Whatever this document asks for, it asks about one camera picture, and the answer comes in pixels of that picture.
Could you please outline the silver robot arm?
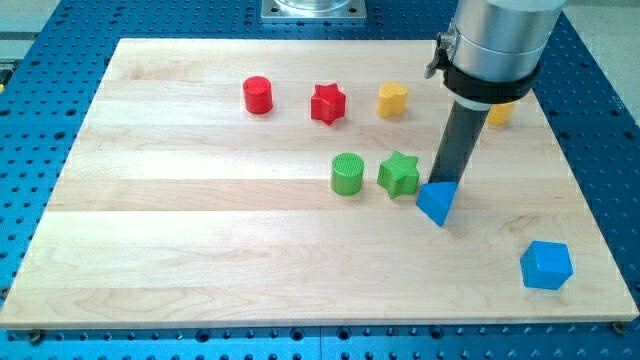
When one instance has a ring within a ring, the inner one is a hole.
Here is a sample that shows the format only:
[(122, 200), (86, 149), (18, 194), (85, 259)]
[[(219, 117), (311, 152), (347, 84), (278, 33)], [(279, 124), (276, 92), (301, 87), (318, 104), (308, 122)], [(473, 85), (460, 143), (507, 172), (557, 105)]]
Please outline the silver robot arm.
[(564, 0), (459, 0), (450, 30), (452, 64), (483, 81), (507, 83), (536, 68)]

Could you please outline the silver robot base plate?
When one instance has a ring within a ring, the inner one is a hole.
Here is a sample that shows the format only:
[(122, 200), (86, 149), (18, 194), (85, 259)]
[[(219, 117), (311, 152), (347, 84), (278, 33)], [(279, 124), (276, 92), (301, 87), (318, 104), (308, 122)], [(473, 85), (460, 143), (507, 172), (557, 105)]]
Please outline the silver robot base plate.
[(261, 19), (287, 20), (365, 20), (365, 0), (262, 0)]

